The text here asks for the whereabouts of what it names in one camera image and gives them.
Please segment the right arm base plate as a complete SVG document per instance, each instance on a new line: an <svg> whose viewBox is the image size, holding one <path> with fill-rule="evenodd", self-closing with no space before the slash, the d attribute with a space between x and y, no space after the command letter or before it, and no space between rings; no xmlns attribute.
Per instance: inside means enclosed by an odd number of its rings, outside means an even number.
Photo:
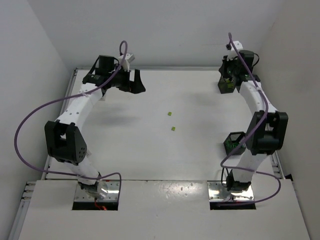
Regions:
<svg viewBox="0 0 320 240"><path fill-rule="evenodd" d="M254 200L252 186L247 190L227 190L220 181L208 181L208 196L209 201L213 203L220 202L248 202Z"/></svg>

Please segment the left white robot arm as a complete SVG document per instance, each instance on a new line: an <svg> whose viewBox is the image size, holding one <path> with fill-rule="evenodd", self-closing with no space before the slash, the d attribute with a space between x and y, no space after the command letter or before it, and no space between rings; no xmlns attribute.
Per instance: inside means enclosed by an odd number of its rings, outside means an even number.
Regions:
<svg viewBox="0 0 320 240"><path fill-rule="evenodd" d="M87 156L88 148L81 130L94 105L108 89L115 87L131 94L145 92L138 69L134 71L134 80L130 80L130 63L134 58L132 53L118 57L123 64L116 71L115 58L100 55L83 78L79 96L55 121L48 121L44 126L48 155L65 164L76 175L80 188L93 197L102 192L98 180L101 175Z"/></svg>

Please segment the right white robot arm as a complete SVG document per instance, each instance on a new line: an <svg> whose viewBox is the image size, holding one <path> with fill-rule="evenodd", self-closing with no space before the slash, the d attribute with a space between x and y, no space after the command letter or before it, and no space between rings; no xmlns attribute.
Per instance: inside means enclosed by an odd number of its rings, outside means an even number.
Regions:
<svg viewBox="0 0 320 240"><path fill-rule="evenodd" d="M246 191L252 184L254 173L260 164L283 146L289 116L278 111L268 100L257 75L252 73L255 53L249 50L235 51L235 56L223 57L219 69L223 79L230 78L233 87L247 103L252 118L246 132L237 139L230 135L224 142L226 158L241 155L239 163L225 166L227 191Z"/></svg>

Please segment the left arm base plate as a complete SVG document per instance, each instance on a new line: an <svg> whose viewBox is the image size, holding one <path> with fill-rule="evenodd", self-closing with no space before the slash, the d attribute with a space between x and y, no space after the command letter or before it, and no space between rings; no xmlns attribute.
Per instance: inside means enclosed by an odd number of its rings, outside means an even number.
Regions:
<svg viewBox="0 0 320 240"><path fill-rule="evenodd" d="M115 203L119 199L120 181L101 180L94 185L80 183L75 190L75 202Z"/></svg>

